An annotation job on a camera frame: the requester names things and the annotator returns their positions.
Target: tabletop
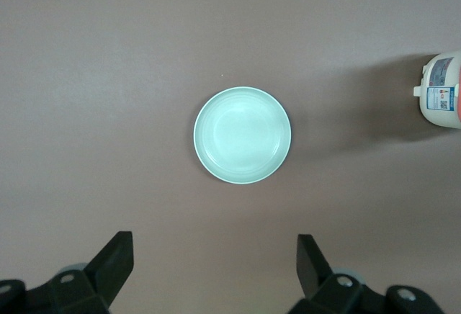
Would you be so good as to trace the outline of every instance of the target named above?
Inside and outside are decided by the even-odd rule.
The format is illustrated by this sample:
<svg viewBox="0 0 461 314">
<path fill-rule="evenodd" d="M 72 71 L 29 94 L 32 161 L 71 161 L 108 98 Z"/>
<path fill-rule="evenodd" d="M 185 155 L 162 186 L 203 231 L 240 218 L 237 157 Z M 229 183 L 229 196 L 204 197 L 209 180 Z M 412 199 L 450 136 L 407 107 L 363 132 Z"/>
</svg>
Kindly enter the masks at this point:
<svg viewBox="0 0 461 314">
<path fill-rule="evenodd" d="M 29 288 L 119 230 L 117 313 L 286 313 L 299 233 L 332 266 L 461 307 L 461 134 L 413 87 L 461 0 L 0 0 L 0 279 Z M 254 184 L 209 174 L 203 104 L 270 93 L 292 128 Z"/>
</svg>

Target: white plate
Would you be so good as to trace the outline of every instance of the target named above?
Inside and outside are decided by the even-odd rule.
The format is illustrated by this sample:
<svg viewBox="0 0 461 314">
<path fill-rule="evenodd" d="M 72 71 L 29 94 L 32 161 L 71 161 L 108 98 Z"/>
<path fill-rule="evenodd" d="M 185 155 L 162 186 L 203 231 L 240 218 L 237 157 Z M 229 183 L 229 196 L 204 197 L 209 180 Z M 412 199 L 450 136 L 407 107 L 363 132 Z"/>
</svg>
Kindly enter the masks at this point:
<svg viewBox="0 0 461 314">
<path fill-rule="evenodd" d="M 290 143 L 290 121 L 282 105 L 253 87 L 216 94 L 195 121 L 200 161 L 211 174 L 230 183 L 265 179 L 282 165 Z"/>
</svg>

